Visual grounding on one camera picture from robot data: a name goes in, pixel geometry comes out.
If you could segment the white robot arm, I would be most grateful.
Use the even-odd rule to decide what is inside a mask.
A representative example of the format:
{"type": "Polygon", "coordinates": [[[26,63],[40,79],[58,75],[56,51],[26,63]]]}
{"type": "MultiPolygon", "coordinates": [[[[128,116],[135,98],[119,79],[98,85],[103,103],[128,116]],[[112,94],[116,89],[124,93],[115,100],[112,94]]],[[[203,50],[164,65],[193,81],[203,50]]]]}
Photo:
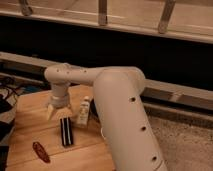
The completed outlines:
{"type": "Polygon", "coordinates": [[[153,134],[140,95],[145,76],[136,67],[73,68],[69,64],[48,67],[50,104],[70,103],[71,83],[93,88],[93,98],[116,171],[168,171],[153,134]]]}

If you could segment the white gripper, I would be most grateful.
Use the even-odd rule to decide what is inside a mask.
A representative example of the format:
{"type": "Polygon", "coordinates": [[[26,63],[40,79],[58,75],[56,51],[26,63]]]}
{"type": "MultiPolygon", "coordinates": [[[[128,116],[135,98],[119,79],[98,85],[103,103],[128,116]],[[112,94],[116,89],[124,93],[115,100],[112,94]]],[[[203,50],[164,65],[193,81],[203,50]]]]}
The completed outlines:
{"type": "Polygon", "coordinates": [[[65,84],[52,84],[50,104],[47,106],[47,120],[51,120],[54,115],[55,108],[64,108],[63,116],[72,117],[73,109],[68,106],[70,104],[70,95],[68,92],[69,85],[65,84]]]}

